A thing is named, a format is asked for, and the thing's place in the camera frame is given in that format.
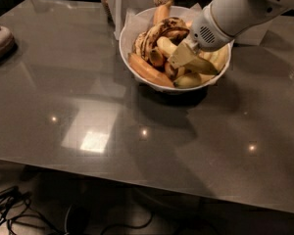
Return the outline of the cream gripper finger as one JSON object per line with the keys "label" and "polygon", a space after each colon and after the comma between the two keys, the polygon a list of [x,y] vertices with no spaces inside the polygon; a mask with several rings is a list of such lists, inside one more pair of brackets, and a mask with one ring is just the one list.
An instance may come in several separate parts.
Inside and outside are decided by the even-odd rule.
{"label": "cream gripper finger", "polygon": [[168,58],[168,62],[175,68],[182,67],[196,57],[194,51],[185,43],[180,43]]}

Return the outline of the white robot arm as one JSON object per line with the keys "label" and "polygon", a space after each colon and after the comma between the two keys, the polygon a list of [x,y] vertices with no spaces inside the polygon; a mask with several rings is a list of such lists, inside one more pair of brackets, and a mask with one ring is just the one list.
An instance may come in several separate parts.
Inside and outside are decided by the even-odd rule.
{"label": "white robot arm", "polygon": [[250,27],[289,9],[294,10],[294,0],[213,0],[193,17],[189,35],[170,55],[169,62],[174,68],[184,66],[199,51],[217,51]]}

